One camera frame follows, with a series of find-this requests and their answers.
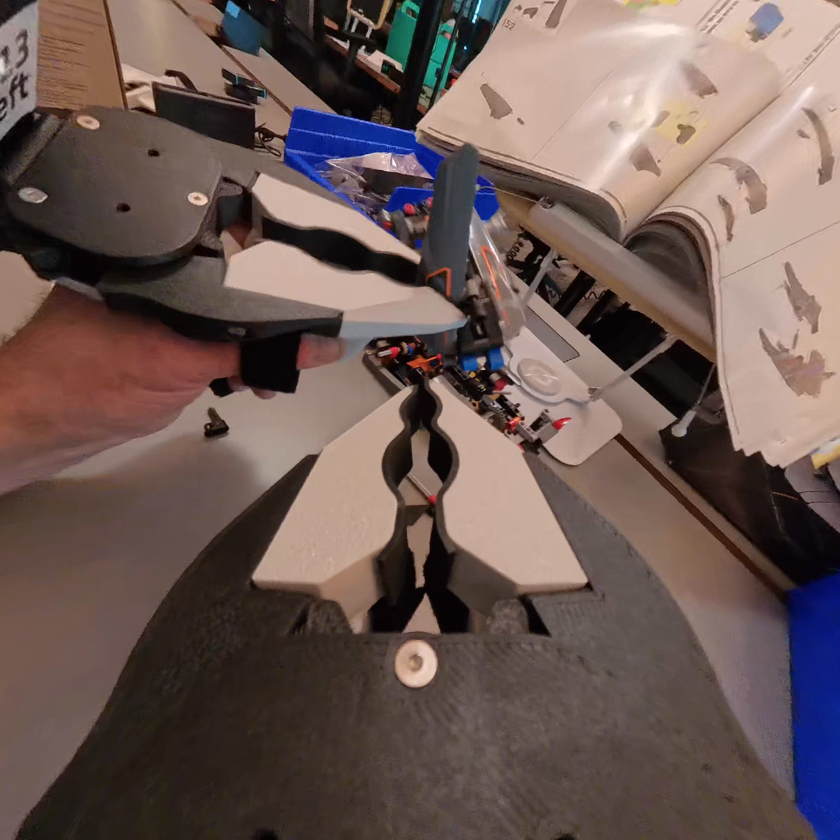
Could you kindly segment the dark printed box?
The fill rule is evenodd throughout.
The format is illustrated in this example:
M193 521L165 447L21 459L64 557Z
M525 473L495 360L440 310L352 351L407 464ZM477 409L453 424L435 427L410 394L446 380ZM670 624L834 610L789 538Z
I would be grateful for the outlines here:
M659 433L665 461L798 585L839 571L838 478L810 460L786 469L733 448L728 429L696 419Z

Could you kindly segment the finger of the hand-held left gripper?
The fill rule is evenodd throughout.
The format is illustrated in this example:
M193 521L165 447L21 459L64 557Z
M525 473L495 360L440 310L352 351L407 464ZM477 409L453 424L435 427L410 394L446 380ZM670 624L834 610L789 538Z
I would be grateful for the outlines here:
M250 195L254 223L264 239L334 268L416 283L419 254L334 195L267 174L256 178Z
M264 241L248 249L224 247L223 286L255 309L250 318L228 318L223 335L252 340L256 328L315 332L323 310L341 317L338 336L361 347L399 335L456 333L467 316L430 287L403 284L380 272L351 271L320 261L305 251Z

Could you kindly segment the white book stand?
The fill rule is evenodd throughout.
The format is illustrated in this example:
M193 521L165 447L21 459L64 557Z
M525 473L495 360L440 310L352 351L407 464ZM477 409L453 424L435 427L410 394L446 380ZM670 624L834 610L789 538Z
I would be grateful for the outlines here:
M499 203L507 220L549 247L549 255L570 261L590 279L631 304L665 331L665 338L627 371L600 385L588 385L568 363L555 358L525 329L511 342L509 374L520 391L540 404L552 418L570 422L561 430L543 427L549 453L567 466L578 466L622 432L623 422L605 398L628 382L656 356L680 341L715 359L711 305L706 282L666 275L639 255L610 239L563 205L501 192Z

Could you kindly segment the green plastic object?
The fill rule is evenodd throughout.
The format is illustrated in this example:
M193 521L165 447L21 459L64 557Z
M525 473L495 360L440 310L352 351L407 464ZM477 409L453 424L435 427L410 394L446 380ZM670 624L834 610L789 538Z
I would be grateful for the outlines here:
M402 68L406 67L420 10L421 2L400 2L393 17L385 54L392 63L397 62ZM425 88L434 89L436 86L439 86L441 90L445 88L447 75L455 53L455 48L452 46L454 33L455 5L454 2L445 2L443 16L423 82Z

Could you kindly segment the blue parts bin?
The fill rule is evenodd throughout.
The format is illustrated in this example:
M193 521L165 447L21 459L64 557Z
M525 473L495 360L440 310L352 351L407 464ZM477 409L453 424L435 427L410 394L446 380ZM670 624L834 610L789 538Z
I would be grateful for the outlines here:
M425 188L399 187L388 197L374 194L347 197L337 193L318 173L328 159L354 157L371 152L416 153L434 177ZM365 122L338 114L296 108L287 135L284 162L293 170L325 187L386 231L394 233L393 217L414 207L415 219L443 208L445 199L460 196L466 200L466 175L447 173L443 155L420 143L413 132Z

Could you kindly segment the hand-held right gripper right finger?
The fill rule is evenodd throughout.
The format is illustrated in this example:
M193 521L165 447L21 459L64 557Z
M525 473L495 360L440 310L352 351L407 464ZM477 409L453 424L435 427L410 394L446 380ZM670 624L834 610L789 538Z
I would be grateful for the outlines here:
M444 385L423 385L427 463L441 481L423 569L442 632L501 602L581 593L589 580L520 448Z

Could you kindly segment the cardboard box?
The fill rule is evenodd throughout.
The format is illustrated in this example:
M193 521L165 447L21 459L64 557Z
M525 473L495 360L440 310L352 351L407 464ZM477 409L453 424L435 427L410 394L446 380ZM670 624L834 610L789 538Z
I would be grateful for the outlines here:
M38 2L36 91L43 110L127 108L106 1Z

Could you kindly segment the black flat case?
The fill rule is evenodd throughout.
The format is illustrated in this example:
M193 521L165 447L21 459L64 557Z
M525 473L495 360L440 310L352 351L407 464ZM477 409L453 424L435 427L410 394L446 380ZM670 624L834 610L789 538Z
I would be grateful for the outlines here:
M253 150L256 146L256 112L249 104L214 94L151 83L154 111L170 123L212 140Z

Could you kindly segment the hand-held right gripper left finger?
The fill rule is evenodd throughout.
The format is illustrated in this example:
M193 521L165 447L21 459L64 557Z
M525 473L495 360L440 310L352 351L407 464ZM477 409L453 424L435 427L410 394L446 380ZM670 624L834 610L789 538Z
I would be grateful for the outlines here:
M372 632L406 629L423 599L400 493L418 404L417 388L401 391L317 456L255 567L257 589L336 602Z

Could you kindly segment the black grey lego frame assembly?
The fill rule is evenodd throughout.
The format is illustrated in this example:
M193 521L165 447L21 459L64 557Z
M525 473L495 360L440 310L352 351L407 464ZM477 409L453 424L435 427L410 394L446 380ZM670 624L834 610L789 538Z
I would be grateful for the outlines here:
M462 145L437 169L412 312L398 331L422 337L445 364L501 372L525 325L521 295L475 210L480 156Z

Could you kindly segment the person's left forearm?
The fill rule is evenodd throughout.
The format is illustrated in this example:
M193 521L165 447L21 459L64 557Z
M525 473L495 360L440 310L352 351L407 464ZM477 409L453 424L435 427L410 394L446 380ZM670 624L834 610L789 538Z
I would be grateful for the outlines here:
M2 345L2 493L93 454L98 447L90 390L103 307L56 291Z

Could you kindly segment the large lego car chassis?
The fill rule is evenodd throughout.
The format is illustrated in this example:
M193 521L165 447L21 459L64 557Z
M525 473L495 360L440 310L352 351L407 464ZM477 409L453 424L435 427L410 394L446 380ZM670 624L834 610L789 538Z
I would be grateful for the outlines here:
M423 380L447 383L475 413L528 450L545 446L572 422L548 408L528 419L522 411L523 397L504 373L445 363L440 353L415 336L374 339L364 349L363 363L390 394Z

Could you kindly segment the person's left hand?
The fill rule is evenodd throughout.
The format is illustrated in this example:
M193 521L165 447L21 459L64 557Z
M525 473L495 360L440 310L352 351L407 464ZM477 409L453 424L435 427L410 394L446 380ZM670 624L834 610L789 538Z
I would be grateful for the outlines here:
M97 303L104 311L102 325L96 328L99 362L90 390L101 429L93 454L161 431L215 380L225 381L235 392L249 389L263 399L273 396L245 384L240 349L234 343L186 339L158 322L112 311L59 286L47 298L56 291Z

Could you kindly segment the lego instruction book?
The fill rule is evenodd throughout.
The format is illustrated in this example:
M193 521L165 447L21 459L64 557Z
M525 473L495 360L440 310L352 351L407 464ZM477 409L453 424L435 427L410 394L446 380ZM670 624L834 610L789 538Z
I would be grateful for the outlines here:
M585 219L708 310L731 441L838 440L838 2L511 2L422 117L489 178Z

